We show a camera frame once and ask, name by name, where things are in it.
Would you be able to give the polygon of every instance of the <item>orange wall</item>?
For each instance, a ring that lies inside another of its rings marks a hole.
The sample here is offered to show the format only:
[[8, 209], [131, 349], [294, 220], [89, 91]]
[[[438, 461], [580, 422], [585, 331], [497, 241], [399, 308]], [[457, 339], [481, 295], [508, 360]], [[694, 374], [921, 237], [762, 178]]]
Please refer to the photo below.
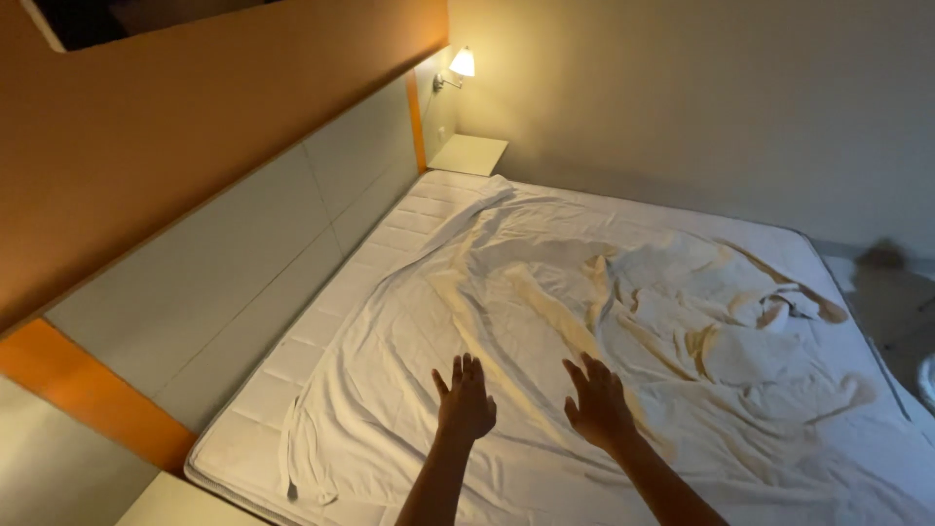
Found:
[[447, 41], [446, 0], [284, 0], [62, 54], [0, 0], [0, 333]]

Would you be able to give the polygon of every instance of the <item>mattress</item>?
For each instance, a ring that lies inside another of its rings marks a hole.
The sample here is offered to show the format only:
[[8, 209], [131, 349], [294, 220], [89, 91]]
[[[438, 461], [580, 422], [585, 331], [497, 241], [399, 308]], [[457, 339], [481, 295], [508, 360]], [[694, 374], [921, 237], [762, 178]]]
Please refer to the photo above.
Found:
[[[422, 246], [435, 228], [477, 195], [487, 178], [445, 171], [425, 174], [384, 217], [361, 247], [296, 320], [195, 445], [185, 472], [196, 484], [279, 524], [391, 524], [398, 510], [338, 500], [309, 509], [279, 491], [281, 427], [286, 411], [314, 371], [324, 349], [354, 306], [398, 262]], [[821, 259], [797, 232], [725, 217], [611, 197], [515, 183], [593, 210], [650, 226], [665, 226], [730, 241], [781, 265], [825, 298], [844, 304]], [[872, 348], [854, 320], [828, 325], [793, 319], [788, 330], [821, 349], [829, 367], [862, 373], [891, 393], [885, 403], [901, 410]]]

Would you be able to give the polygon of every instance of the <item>hand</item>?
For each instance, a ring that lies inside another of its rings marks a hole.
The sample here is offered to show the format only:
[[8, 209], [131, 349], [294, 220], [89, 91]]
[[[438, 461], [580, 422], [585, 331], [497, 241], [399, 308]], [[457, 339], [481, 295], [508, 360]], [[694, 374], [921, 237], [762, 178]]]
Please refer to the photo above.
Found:
[[465, 353], [464, 359], [454, 357], [452, 388], [448, 389], [438, 371], [432, 370], [432, 379], [439, 390], [439, 430], [436, 439], [447, 439], [473, 444], [494, 428], [496, 403], [487, 396], [483, 384], [481, 361]]
[[587, 377], [577, 365], [567, 359], [562, 364], [578, 390], [578, 405], [565, 398], [565, 414], [572, 429], [584, 440], [611, 452], [619, 440], [636, 433], [633, 416], [626, 407], [624, 385], [617, 373], [611, 374], [599, 359], [582, 353]]

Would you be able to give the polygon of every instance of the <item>floor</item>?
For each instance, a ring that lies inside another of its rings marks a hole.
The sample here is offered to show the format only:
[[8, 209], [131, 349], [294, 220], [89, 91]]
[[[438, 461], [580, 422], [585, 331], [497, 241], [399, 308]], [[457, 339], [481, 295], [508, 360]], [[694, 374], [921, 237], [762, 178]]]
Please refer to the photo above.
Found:
[[[824, 257], [864, 333], [880, 351], [893, 377], [918, 398], [919, 363], [935, 354], [935, 274], [900, 269], [899, 265]], [[935, 418], [921, 403], [906, 403], [910, 418], [935, 443]]]

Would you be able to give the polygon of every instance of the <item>orange trim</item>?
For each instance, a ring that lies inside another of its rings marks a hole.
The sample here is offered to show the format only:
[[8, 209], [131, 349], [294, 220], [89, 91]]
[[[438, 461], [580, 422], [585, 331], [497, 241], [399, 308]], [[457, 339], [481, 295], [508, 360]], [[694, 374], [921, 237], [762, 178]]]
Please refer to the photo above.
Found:
[[406, 96], [410, 102], [410, 120], [412, 120], [412, 142], [415, 143], [415, 164], [419, 173], [428, 168], [425, 162], [425, 143], [422, 139], [422, 116], [419, 111], [419, 88], [415, 81], [415, 69], [406, 72]]
[[0, 342], [0, 373], [164, 471], [180, 475], [197, 439], [44, 319]]

